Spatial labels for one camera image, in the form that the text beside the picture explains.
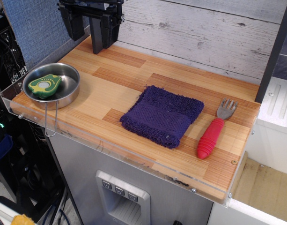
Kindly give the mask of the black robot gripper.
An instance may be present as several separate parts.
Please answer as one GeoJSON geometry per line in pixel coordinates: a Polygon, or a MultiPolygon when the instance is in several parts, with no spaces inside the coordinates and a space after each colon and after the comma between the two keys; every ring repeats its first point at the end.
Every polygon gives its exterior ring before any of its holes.
{"type": "Polygon", "coordinates": [[[83,16],[99,19],[103,48],[118,39],[119,27],[124,22],[123,0],[59,0],[58,7],[69,37],[79,40],[84,34],[83,16]]]}

